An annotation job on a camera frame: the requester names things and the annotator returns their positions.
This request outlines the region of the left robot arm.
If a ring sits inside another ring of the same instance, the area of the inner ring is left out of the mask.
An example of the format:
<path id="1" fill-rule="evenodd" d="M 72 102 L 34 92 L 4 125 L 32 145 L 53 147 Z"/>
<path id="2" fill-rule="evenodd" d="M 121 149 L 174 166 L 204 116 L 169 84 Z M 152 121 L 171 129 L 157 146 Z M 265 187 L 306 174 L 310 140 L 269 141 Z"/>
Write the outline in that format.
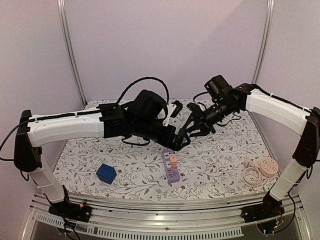
<path id="1" fill-rule="evenodd" d="M 136 136 L 179 151 L 190 143 L 190 138 L 185 130 L 177 131 L 169 125 L 175 110 L 173 104 L 138 108 L 132 101 L 47 116 L 32 115 L 30 110 L 25 110 L 17 127 L 13 162 L 17 169 L 30 175 L 63 217 L 70 217 L 75 211 L 74 205 L 41 160 L 42 146 L 78 138 L 122 136 L 126 140 Z"/>

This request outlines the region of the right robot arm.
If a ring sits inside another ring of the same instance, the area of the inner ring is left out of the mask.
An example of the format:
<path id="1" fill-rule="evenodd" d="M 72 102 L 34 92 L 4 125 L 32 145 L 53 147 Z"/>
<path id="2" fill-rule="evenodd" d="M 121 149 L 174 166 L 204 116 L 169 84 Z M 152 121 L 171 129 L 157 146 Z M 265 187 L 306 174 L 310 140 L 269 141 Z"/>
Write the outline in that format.
<path id="1" fill-rule="evenodd" d="M 232 87 L 224 80 L 210 80 L 204 87 L 214 104 L 206 110 L 201 110 L 194 103 L 187 105 L 191 114 L 178 133 L 182 136 L 182 147 L 187 146 L 192 137 L 214 133 L 214 124 L 238 111 L 267 117 L 300 136 L 290 162 L 258 208 L 262 218 L 269 218 L 278 210 L 278 204 L 285 195 L 317 161 L 320 151 L 320 110 L 291 103 L 267 93 L 256 84 L 243 83 Z"/>

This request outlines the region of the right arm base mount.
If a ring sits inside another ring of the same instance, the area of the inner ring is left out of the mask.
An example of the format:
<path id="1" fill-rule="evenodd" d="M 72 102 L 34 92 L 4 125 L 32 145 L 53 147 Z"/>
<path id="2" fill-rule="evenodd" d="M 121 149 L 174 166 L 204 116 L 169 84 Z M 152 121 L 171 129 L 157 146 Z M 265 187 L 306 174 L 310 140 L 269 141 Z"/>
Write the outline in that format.
<path id="1" fill-rule="evenodd" d="M 282 201 L 277 201 L 270 196 L 265 196 L 262 203 L 243 207 L 240 217 L 245 223 L 256 222 L 280 216 L 285 213 Z"/>

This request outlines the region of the pink plug adapter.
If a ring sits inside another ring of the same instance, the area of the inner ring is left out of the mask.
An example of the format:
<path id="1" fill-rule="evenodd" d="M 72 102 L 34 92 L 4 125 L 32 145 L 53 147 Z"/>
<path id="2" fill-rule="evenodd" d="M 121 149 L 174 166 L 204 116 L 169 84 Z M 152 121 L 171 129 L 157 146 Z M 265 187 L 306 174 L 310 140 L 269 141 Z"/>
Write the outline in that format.
<path id="1" fill-rule="evenodd" d="M 171 168 L 176 168 L 177 167 L 177 156 L 176 154 L 170 154 L 169 155 L 169 163 Z"/>

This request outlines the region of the left aluminium frame post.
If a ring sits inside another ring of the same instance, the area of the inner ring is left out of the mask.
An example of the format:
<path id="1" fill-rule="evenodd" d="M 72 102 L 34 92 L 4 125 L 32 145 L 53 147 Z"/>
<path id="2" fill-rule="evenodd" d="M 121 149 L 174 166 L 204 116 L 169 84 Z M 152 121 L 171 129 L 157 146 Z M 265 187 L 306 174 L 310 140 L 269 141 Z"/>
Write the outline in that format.
<path id="1" fill-rule="evenodd" d="M 85 91 L 84 91 L 84 88 L 83 88 L 83 85 L 81 82 L 80 73 L 78 70 L 76 57 L 75 57 L 75 53 L 73 50 L 73 45 L 72 45 L 72 40 L 71 40 L 71 35 L 70 35 L 70 30 L 69 30 L 69 25 L 68 25 L 66 4 L 65 4 L 64 0 L 57 0 L 56 3 L 57 3 L 59 21 L 60 21 L 61 30 L 62 30 L 62 37 L 64 40 L 66 54 L 67 54 L 67 58 L 69 61 L 74 85 L 77 90 L 77 94 L 78 94 L 79 100 L 81 102 L 81 105 L 83 107 L 85 107 L 88 101 L 85 96 Z"/>

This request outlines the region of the floral table cloth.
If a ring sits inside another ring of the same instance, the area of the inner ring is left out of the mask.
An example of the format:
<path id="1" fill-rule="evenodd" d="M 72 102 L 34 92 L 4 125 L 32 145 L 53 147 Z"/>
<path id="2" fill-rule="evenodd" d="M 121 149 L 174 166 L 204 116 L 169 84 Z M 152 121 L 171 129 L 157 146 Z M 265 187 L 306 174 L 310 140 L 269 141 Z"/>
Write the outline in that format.
<path id="1" fill-rule="evenodd" d="M 142 146 L 132 137 L 69 140 L 54 168 L 57 180 L 71 193 L 131 200 L 169 201 L 227 198 L 267 192 L 278 179 L 245 171 L 259 167 L 269 152 L 251 116 L 242 111 L 227 116 L 215 133 L 195 137 L 178 151 L 179 182 L 168 183 L 162 160 L 163 147 Z M 98 179 L 102 164 L 113 167 L 112 184 Z"/>

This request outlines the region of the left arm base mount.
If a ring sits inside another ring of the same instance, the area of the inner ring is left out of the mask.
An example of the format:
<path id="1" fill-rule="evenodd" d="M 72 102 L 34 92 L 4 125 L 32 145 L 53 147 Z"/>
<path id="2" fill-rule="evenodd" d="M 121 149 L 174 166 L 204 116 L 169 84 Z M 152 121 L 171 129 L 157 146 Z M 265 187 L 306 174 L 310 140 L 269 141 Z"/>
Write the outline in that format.
<path id="1" fill-rule="evenodd" d="M 87 204 L 86 199 L 83 199 L 80 203 L 70 202 L 68 190 L 64 185 L 62 185 L 62 188 L 64 193 L 63 201 L 57 203 L 48 201 L 50 204 L 48 212 L 61 218 L 88 223 L 93 208 Z"/>

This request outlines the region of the purple power strip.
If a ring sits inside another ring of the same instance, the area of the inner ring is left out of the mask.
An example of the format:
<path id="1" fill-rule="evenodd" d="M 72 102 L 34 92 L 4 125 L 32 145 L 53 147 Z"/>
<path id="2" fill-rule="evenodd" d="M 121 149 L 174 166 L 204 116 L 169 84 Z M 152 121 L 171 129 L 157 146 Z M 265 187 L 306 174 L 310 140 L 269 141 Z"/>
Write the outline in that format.
<path id="1" fill-rule="evenodd" d="M 176 154 L 176 153 L 170 149 L 164 149 L 161 152 L 162 162 L 164 165 L 167 182 L 169 184 L 173 184 L 173 183 L 178 183 L 180 181 L 180 173 L 178 170 L 178 162 L 177 162 L 177 167 L 171 168 L 170 154 Z"/>

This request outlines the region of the pink round power socket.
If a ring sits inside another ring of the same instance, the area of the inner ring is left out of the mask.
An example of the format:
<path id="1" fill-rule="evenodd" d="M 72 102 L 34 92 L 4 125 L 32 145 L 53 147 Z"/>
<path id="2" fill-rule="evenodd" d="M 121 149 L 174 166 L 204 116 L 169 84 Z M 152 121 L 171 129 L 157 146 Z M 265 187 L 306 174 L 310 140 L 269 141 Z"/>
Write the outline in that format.
<path id="1" fill-rule="evenodd" d="M 266 157 L 259 162 L 258 169 L 264 177 L 270 178 L 278 172 L 279 165 L 273 158 Z"/>

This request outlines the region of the aluminium front rail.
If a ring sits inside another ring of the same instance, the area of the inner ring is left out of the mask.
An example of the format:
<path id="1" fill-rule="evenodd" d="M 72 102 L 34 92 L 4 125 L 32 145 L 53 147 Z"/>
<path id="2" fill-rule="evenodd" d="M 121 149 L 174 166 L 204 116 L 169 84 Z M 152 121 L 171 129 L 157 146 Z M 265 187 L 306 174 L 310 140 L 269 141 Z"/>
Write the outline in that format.
<path id="1" fill-rule="evenodd" d="M 282 203 L 284 214 L 246 222 L 244 207 L 260 204 L 256 193 L 201 200 L 146 201 L 87 197 L 88 222 L 49 213 L 46 198 L 36 193 L 27 211 L 24 240 L 311 240 L 310 225 L 297 194 Z"/>

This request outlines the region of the dark blue cube socket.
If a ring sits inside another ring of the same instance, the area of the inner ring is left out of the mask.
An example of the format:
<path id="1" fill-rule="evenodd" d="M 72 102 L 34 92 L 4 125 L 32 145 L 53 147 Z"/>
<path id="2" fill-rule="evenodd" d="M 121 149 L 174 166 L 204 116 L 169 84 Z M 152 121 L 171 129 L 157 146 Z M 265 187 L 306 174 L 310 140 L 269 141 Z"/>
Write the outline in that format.
<path id="1" fill-rule="evenodd" d="M 100 181 L 111 185 L 115 180 L 117 173 L 114 167 L 103 163 L 97 170 L 96 175 Z"/>

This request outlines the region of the aluminium frame post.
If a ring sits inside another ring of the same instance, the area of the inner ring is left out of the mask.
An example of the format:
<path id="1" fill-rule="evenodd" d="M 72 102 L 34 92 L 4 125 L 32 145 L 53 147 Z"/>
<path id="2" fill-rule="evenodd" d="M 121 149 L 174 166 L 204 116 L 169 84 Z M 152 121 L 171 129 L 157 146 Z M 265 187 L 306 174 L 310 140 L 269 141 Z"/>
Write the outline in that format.
<path id="1" fill-rule="evenodd" d="M 275 0 L 267 0 L 262 38 L 261 38 L 257 61 L 255 64 L 253 77 L 252 77 L 253 84 L 258 83 L 259 77 L 262 71 L 262 67 L 263 67 L 263 63 L 264 63 L 264 59 L 265 59 L 267 47 L 268 47 L 268 40 L 270 37 L 271 28 L 272 28 L 274 8 L 275 8 Z"/>
<path id="2" fill-rule="evenodd" d="M 75 53 L 73 50 L 73 45 L 72 45 L 72 40 L 71 40 L 71 35 L 70 35 L 70 30 L 69 30 L 69 25 L 68 25 L 66 4 L 65 4 L 64 0 L 57 0 L 56 3 L 57 3 L 59 21 L 60 21 L 61 30 L 62 30 L 62 37 L 64 40 L 66 54 L 67 54 L 67 58 L 69 61 L 74 85 L 77 90 L 77 94 L 78 94 L 79 100 L 81 102 L 81 105 L 83 107 L 85 107 L 88 101 L 85 96 L 85 91 L 84 91 L 84 88 L 83 88 L 83 85 L 81 82 L 80 73 L 78 70 L 76 57 L 75 57 Z"/>

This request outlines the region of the right aluminium frame post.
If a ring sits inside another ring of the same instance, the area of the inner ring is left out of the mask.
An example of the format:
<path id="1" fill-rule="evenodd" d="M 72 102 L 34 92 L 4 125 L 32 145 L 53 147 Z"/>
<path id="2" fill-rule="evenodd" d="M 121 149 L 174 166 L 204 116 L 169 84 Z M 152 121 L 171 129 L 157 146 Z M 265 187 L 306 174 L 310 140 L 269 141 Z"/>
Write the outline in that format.
<path id="1" fill-rule="evenodd" d="M 257 61 L 255 64 L 253 77 L 252 77 L 253 84 L 258 83 L 259 77 L 262 71 L 262 67 L 263 67 L 263 63 L 264 63 L 264 59 L 265 59 L 267 47 L 268 47 L 268 40 L 270 37 L 271 28 L 272 28 L 274 8 L 275 8 L 275 0 L 267 0 L 262 38 L 261 38 Z"/>

